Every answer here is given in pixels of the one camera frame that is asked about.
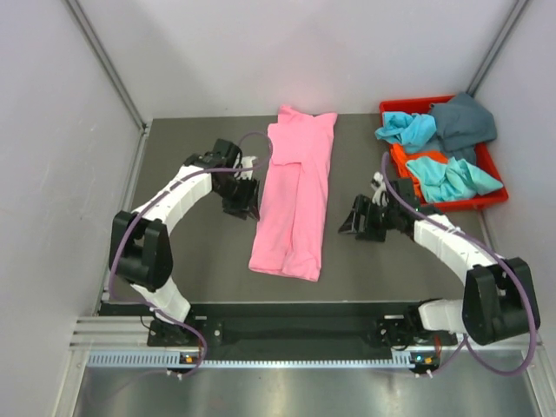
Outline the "left aluminium corner post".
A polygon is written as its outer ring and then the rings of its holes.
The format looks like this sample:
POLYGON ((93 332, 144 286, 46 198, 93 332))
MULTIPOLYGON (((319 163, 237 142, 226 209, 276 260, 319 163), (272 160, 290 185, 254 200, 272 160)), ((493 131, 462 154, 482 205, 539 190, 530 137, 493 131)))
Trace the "left aluminium corner post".
POLYGON ((108 81, 114 89, 116 95, 121 100, 123 107, 129 114, 129 117, 139 130, 145 130, 147 128, 147 123, 143 120, 143 117, 125 87, 122 78, 118 74, 116 66, 109 57, 107 50, 104 48, 103 42, 98 36, 83 6, 77 0, 63 0, 63 5, 66 7, 72 19, 76 22, 78 29, 82 33, 86 43, 91 48, 94 57, 98 61, 105 76, 108 78, 108 81))

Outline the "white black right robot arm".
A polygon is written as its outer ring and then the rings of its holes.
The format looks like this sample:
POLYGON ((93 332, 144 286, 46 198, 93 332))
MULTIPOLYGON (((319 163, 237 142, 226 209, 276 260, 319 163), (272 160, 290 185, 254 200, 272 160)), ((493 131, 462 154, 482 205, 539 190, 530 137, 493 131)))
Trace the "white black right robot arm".
POLYGON ((437 331, 467 334, 485 346, 540 326, 539 309, 528 264, 514 257, 492 255, 456 228, 431 204, 423 204, 408 178, 372 180, 374 195, 357 195, 339 231, 356 239, 384 242, 397 230, 434 254, 464 285, 459 300, 432 299, 411 308, 407 337, 428 342, 437 331))

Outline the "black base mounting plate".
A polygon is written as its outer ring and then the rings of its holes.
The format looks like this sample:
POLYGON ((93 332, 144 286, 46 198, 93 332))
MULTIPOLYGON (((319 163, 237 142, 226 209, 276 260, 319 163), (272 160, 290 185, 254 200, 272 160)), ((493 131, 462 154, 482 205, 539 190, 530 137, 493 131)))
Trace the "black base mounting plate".
POLYGON ((186 324, 201 333, 211 347, 240 341, 361 341, 372 348, 411 346, 451 347, 456 336, 446 331, 410 327, 399 316, 374 317, 206 317, 186 324))

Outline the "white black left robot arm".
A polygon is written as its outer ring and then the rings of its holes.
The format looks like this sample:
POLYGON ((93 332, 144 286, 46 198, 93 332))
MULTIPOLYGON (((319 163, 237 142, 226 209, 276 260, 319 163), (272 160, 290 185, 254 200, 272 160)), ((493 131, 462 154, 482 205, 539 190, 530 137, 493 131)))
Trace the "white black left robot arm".
POLYGON ((258 220, 260 182, 255 170, 265 162, 247 156, 231 141, 218 139, 203 154, 189 156, 172 179, 143 205, 118 212, 112 222, 109 281, 126 281, 153 315, 149 328, 164 346, 203 344, 190 315, 191 303, 172 278, 174 258, 170 235, 185 215, 205 196, 222 199, 228 215, 258 220))

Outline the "aluminium frame rail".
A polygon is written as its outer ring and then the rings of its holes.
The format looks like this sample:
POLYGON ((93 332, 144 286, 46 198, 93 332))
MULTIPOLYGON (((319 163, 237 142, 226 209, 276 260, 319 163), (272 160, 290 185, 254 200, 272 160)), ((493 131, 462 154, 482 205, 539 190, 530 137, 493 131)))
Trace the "aluminium frame rail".
MULTIPOLYGON (((245 341, 263 344, 264 351, 272 349, 282 351, 288 348, 294 351, 302 349, 341 350, 346 351, 351 344, 355 349, 384 350, 391 347, 370 347, 361 341, 245 341)), ((214 352, 223 347, 211 347, 206 338, 198 331, 182 326, 152 319, 145 321, 141 317, 91 317, 80 319, 71 337, 70 345, 74 348, 166 348, 166 349, 208 349, 214 352)))

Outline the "light blue t shirt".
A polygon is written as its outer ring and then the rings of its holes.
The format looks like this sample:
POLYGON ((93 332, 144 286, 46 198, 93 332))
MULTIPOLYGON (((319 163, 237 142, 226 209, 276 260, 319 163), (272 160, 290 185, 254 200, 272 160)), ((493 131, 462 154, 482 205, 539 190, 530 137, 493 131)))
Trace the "light blue t shirt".
POLYGON ((386 111, 382 114, 382 126, 374 134, 378 140, 398 144, 406 153, 414 154, 427 145, 436 131, 435 119, 428 114, 386 111))

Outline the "red plastic bin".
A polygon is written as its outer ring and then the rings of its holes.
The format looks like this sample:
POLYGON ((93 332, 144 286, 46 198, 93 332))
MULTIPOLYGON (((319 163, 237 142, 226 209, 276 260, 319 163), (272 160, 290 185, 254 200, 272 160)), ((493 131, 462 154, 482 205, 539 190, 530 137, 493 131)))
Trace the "red plastic bin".
POLYGON ((383 101, 381 126, 397 174, 424 203, 443 211, 483 209, 508 199, 487 145, 498 137, 493 114, 465 92, 383 101))

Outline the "grey blue t shirt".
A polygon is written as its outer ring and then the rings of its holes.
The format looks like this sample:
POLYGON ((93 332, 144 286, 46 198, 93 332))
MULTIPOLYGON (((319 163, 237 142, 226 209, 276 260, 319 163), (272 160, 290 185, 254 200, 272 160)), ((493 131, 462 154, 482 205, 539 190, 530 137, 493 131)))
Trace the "grey blue t shirt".
POLYGON ((436 133, 427 143, 428 149, 448 158, 476 165, 476 145, 498 136, 493 114, 464 92, 446 103, 432 104, 429 115, 435 120, 436 133))

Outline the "pink t shirt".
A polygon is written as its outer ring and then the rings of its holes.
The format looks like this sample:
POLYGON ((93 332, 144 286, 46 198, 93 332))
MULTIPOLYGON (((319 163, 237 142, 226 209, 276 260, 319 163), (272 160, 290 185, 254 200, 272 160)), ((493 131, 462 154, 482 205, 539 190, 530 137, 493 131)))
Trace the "pink t shirt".
POLYGON ((283 105, 277 121, 268 125, 273 150, 250 270, 319 280, 337 117, 334 112, 312 116, 283 105))

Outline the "right aluminium corner post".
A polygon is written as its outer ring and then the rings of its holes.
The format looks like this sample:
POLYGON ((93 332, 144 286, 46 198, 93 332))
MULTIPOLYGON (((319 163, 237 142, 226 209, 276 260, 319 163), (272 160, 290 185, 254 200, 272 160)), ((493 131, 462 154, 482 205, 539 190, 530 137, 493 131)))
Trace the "right aluminium corner post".
POLYGON ((525 15, 531 0, 515 0, 512 3, 507 16, 504 18, 502 25, 496 32, 493 40, 489 43, 486 54, 482 58, 479 67, 475 70, 470 83, 467 86, 466 93, 475 96, 480 86, 485 82, 487 75, 493 68, 498 56, 506 46, 510 36, 518 26, 521 18, 525 15))

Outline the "teal t shirt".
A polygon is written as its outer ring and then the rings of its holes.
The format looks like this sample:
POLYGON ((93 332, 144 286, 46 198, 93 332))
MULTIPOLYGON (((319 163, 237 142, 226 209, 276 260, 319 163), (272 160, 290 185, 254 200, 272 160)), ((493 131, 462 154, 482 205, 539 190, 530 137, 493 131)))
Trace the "teal t shirt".
POLYGON ((469 200, 504 187, 501 181, 464 159, 452 157, 442 164, 422 157, 407 162, 407 168, 419 179, 428 203, 469 200))

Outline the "orange t shirt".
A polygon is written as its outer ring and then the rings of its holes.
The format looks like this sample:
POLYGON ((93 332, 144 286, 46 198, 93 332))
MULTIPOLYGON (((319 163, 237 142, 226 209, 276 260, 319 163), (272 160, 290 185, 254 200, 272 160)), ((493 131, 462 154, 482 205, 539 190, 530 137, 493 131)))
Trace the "orange t shirt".
POLYGON ((437 150, 418 152, 415 154, 407 154, 403 147, 397 143, 390 146, 390 156, 394 163, 394 168, 398 173, 399 177, 408 177, 412 180, 414 185, 414 192, 422 202, 425 201, 424 195, 420 188, 419 179, 407 168, 407 162, 414 161, 422 157, 428 157, 429 159, 446 164, 448 163, 448 158, 444 156, 441 152, 437 150))

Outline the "aluminium corner post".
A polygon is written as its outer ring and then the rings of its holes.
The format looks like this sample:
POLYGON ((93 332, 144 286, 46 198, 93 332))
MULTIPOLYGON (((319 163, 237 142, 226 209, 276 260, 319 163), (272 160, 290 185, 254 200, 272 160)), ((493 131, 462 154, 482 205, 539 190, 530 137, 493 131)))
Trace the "aluminium corner post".
POLYGON ((129 114, 129 117, 139 130, 145 130, 147 128, 147 123, 143 120, 143 117, 125 87, 122 78, 118 74, 116 66, 109 57, 107 50, 104 48, 103 42, 98 36, 83 6, 77 0, 63 0, 63 5, 66 7, 72 19, 76 22, 78 29, 82 33, 86 43, 91 48, 94 57, 98 61, 105 76, 108 78, 108 81, 114 89, 116 95, 121 100, 123 107, 129 114))
POLYGON ((518 26, 521 18, 525 15, 531 0, 515 0, 512 3, 507 16, 504 18, 502 25, 496 32, 493 40, 489 43, 486 54, 482 58, 479 67, 475 70, 470 83, 467 86, 466 93, 475 96, 480 86, 485 82, 487 75, 493 68, 498 56, 506 46, 510 36, 518 26))

